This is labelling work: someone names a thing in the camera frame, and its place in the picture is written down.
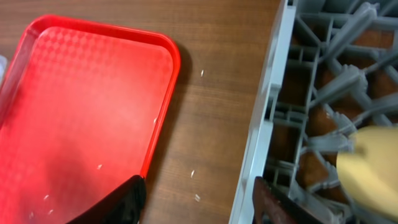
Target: white crumb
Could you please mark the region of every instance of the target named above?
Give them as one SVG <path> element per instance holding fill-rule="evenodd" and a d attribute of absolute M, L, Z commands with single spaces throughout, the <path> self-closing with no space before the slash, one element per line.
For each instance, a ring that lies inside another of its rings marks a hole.
<path fill-rule="evenodd" d="M 200 202 L 200 197 L 197 194 L 195 194 L 195 201 Z"/>

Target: wood grain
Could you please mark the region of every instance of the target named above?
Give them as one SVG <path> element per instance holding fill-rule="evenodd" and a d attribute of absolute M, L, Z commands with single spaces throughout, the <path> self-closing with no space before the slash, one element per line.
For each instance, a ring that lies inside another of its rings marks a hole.
<path fill-rule="evenodd" d="M 10 60 L 26 26 L 43 14 L 169 35 L 180 47 L 182 70 L 147 177 L 141 223 L 227 223 L 278 5 L 279 0 L 0 0 L 0 54 Z"/>

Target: black object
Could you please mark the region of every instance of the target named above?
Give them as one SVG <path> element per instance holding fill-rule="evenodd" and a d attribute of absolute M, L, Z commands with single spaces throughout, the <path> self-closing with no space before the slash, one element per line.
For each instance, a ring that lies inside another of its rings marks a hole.
<path fill-rule="evenodd" d="M 136 224 L 139 221 L 141 210 L 144 208 L 146 200 L 146 186 L 144 179 L 135 175 L 132 178 L 131 190 L 107 214 L 103 224 Z"/>

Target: yellow glove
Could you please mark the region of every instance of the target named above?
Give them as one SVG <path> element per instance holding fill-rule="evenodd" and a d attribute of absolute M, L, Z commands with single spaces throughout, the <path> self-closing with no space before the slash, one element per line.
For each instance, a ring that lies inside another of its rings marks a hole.
<path fill-rule="evenodd" d="M 337 155 L 342 186 L 363 207 L 398 222 L 398 128 L 370 126 L 351 139 L 354 154 Z"/>

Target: plastic tray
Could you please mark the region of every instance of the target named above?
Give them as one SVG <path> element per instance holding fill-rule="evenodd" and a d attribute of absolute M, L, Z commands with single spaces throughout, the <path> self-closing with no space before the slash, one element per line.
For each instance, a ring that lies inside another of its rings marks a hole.
<path fill-rule="evenodd" d="M 0 223 L 65 223 L 145 177 L 179 69 L 162 34 L 36 19 L 0 90 Z"/>

